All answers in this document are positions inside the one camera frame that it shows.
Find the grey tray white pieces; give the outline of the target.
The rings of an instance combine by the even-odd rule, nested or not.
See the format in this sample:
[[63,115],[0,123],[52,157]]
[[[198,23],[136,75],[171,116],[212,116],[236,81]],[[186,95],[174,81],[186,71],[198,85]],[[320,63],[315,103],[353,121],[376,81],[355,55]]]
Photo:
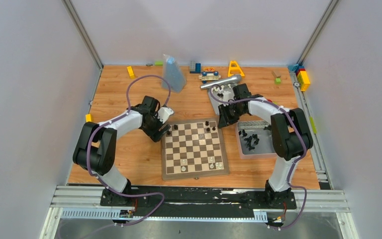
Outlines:
[[208,97],[213,107],[215,115],[219,115],[219,105],[226,105],[222,102],[234,101],[233,87],[237,86],[236,83],[221,85],[219,87],[213,87],[213,89],[207,90]]

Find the wooden chess board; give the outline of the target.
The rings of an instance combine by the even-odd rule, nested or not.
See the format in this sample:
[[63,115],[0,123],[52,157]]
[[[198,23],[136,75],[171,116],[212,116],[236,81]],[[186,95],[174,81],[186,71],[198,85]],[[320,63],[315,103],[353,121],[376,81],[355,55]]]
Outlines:
[[174,121],[170,125],[161,140],[163,180],[230,173],[218,118]]

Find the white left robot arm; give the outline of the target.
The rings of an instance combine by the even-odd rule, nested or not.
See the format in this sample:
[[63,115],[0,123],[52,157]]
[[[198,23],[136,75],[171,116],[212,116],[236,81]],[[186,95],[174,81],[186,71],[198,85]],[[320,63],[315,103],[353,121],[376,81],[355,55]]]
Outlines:
[[123,114],[100,123],[83,125],[73,153],[73,162],[95,176],[104,187],[114,192],[113,199],[121,206],[132,201],[130,181],[114,165],[116,143],[130,131],[140,129],[153,142],[170,130],[168,119],[174,110],[145,96],[142,103],[129,107]]

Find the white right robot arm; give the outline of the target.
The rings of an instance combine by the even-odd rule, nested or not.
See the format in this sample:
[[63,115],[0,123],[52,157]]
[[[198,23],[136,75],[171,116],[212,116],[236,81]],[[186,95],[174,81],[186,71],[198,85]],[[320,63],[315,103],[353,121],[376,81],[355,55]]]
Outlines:
[[237,85],[232,91],[232,99],[219,100],[218,127],[232,125],[245,114],[257,116],[270,125],[277,159],[272,175],[266,181],[264,201],[267,206],[276,208],[290,196],[294,171],[313,147],[305,113],[300,108],[288,109],[262,95],[252,94],[246,84]]

